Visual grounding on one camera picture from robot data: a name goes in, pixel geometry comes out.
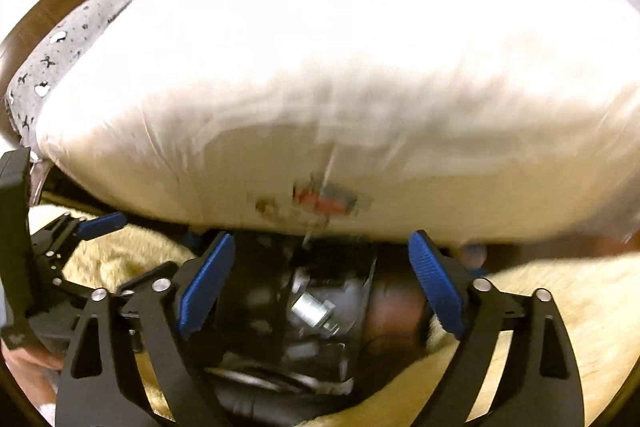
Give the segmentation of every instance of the white pillow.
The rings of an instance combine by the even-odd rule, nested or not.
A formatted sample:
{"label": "white pillow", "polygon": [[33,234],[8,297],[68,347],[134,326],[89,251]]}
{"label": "white pillow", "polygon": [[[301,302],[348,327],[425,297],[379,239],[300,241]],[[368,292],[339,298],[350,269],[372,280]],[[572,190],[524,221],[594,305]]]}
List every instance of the white pillow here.
{"label": "white pillow", "polygon": [[38,145],[169,221],[529,239],[636,171],[638,50],[625,0],[135,0]]}

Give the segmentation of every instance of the beige fuzzy blanket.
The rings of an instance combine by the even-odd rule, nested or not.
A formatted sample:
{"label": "beige fuzzy blanket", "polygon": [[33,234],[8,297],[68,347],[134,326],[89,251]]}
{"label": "beige fuzzy blanket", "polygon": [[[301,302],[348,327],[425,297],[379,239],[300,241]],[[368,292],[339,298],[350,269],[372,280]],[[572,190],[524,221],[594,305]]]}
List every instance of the beige fuzzy blanket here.
{"label": "beige fuzzy blanket", "polygon": [[[31,209],[32,232],[66,209]],[[83,243],[64,270],[67,279],[114,290],[130,277],[164,261],[183,263],[191,253],[161,235],[137,227]],[[530,295],[540,286],[554,295],[574,345],[584,391],[587,425],[612,400],[640,356],[640,253],[608,259],[537,261],[490,277],[500,290]],[[471,417],[485,413],[506,358],[508,334],[498,341],[494,359]],[[360,405],[306,423],[305,427],[408,427],[434,391],[453,356],[456,341],[434,336],[435,352],[415,362]],[[170,417],[145,355],[140,372],[154,410]]]}

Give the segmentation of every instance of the bolt head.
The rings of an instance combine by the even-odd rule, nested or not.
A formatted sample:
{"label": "bolt head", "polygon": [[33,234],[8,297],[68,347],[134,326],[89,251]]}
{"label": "bolt head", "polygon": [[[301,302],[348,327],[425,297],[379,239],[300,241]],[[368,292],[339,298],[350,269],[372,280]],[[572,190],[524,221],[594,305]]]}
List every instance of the bolt head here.
{"label": "bolt head", "polygon": [[544,288],[540,288],[536,291],[536,297],[543,302],[549,302],[551,300],[551,293]]}
{"label": "bolt head", "polygon": [[151,288],[153,288],[154,292],[163,292],[171,288],[171,281],[166,278],[157,279],[151,285]]}
{"label": "bolt head", "polygon": [[91,294],[91,300],[96,302],[101,301],[107,296],[107,293],[109,292],[106,289],[98,288],[97,290],[94,290],[94,292]]}
{"label": "bolt head", "polygon": [[479,292],[488,292],[491,289],[491,283],[487,279],[475,279],[474,288]]}

